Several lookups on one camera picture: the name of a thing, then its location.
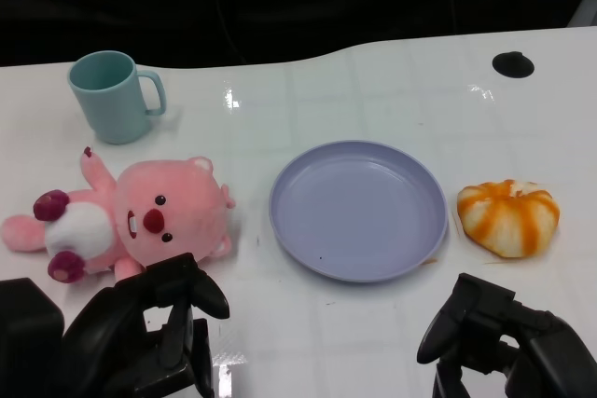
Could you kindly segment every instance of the purple plate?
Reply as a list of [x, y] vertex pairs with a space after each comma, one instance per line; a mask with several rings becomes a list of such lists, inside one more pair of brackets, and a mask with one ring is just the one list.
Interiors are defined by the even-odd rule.
[[337, 142], [307, 151], [276, 179], [270, 219], [300, 263], [345, 281], [383, 281], [441, 243], [448, 213], [433, 175], [390, 146]]

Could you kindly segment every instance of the light blue mug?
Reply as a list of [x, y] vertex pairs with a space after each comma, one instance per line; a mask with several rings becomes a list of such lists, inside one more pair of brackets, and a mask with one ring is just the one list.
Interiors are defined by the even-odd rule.
[[[160, 96], [158, 109], [147, 109], [139, 76], [146, 76], [156, 85]], [[137, 140], [151, 128], [147, 116], [166, 112], [166, 92], [160, 76], [150, 70], [138, 71], [132, 58], [119, 51], [84, 56], [69, 70], [68, 84], [91, 128], [109, 144]]]

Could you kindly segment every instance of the mug handle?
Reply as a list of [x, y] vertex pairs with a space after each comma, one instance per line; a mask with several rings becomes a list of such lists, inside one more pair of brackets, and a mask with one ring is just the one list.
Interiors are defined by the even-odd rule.
[[160, 97], [160, 107], [158, 109], [147, 109], [146, 114], [148, 116], [161, 116], [166, 112], [166, 91], [164, 90], [163, 84], [161, 84], [160, 76], [151, 70], [139, 70], [137, 76], [144, 76], [145, 78], [151, 79], [153, 84], [156, 85], [158, 96]]

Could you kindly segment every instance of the table surface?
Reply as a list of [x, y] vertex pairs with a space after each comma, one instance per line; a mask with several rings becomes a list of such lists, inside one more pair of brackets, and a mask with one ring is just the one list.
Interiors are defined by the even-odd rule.
[[[511, 50], [535, 63], [533, 75], [493, 70], [493, 57]], [[0, 219], [29, 213], [45, 191], [86, 187], [78, 167], [86, 145], [115, 175], [145, 159], [211, 158], [238, 203], [235, 254], [203, 265], [231, 309], [229, 320], [210, 320], [220, 398], [430, 397], [434, 366], [417, 365], [415, 354], [461, 272], [563, 316], [597, 355], [595, 55], [597, 29], [575, 28], [380, 42], [272, 65], [156, 69], [169, 110], [124, 146], [94, 138], [66, 83], [70, 64], [3, 68]], [[279, 247], [268, 216], [276, 175], [308, 148], [344, 139], [395, 146], [437, 177], [450, 208], [437, 262], [395, 281], [348, 284], [311, 273]], [[464, 236], [458, 191], [507, 178], [542, 183], [560, 203], [544, 256], [505, 262]], [[31, 277], [67, 323], [114, 283], [104, 274], [60, 284], [47, 275], [48, 261], [2, 247], [0, 279]], [[148, 326], [166, 315], [148, 311]], [[498, 375], [466, 373], [465, 382], [472, 396], [504, 396]]]

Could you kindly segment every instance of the orange and white bun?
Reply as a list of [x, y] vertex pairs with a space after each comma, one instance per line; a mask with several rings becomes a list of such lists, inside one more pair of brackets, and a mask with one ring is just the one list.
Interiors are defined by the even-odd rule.
[[532, 182], [507, 180], [467, 186], [458, 194], [466, 235], [505, 258], [540, 254], [560, 220], [551, 195]]

